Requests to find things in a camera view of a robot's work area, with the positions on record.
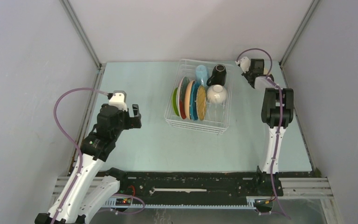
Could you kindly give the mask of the blue polka dot plate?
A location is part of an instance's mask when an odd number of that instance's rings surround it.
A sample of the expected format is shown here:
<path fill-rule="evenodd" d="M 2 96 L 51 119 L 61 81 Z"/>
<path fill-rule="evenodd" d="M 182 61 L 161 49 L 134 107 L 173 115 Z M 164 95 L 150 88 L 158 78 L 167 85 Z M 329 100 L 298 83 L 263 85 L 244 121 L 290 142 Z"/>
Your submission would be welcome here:
<path fill-rule="evenodd" d="M 191 88 L 191 92 L 190 92 L 189 111 L 190 111 L 190 119 L 191 120 L 198 120 L 197 108 L 196 108 L 196 97 L 197 97 L 197 92 L 198 92 L 199 86 L 200 86 L 199 83 L 194 82 L 192 85 L 192 88 Z"/>

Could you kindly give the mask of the yellow woven plate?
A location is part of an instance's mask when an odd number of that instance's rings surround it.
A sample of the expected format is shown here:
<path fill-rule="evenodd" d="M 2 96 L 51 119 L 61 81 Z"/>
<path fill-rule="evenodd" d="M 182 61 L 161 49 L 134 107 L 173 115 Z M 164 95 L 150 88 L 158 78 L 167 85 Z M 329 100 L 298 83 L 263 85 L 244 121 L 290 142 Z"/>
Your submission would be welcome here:
<path fill-rule="evenodd" d="M 199 120 L 204 120 L 207 109 L 207 93 L 205 87 L 200 85 L 196 96 L 196 111 Z"/>

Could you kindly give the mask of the cream plate with black spot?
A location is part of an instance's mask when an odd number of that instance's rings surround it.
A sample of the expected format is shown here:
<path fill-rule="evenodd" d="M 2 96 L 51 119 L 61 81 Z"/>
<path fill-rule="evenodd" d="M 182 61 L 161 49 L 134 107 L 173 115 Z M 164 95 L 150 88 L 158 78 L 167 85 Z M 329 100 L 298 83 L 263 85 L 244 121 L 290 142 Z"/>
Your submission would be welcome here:
<path fill-rule="evenodd" d="M 269 76 L 269 75 L 271 75 L 271 72 L 269 71 L 269 69 L 265 68 L 263 74 L 266 76 Z"/>

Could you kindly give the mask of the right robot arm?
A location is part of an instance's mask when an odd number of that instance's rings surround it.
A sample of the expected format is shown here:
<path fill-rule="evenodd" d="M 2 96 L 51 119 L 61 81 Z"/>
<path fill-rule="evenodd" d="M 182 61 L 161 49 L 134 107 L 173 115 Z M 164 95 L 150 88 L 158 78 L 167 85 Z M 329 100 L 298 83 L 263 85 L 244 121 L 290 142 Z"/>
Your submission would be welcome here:
<path fill-rule="evenodd" d="M 264 74 L 263 59 L 241 59 L 243 76 L 252 88 L 264 92 L 261 119 L 266 127 L 264 157 L 261 159 L 254 181 L 253 191 L 264 195 L 277 180 L 279 156 L 283 136 L 294 118 L 294 91 L 275 83 L 271 74 Z"/>

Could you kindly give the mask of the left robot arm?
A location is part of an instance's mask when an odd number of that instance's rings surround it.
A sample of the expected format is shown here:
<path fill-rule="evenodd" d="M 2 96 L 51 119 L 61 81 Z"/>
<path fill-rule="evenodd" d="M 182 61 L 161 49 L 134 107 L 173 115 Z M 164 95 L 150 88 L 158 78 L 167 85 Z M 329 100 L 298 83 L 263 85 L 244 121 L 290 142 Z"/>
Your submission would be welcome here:
<path fill-rule="evenodd" d="M 141 128 L 139 106 L 133 104 L 132 108 L 133 117 L 122 105 L 101 106 L 97 123 L 80 146 L 82 155 L 74 172 L 48 212 L 37 215 L 36 224 L 88 224 L 112 195 L 127 192 L 129 182 L 124 179 L 126 173 L 111 168 L 99 185 L 87 194 L 94 177 L 115 148 L 121 132 Z"/>

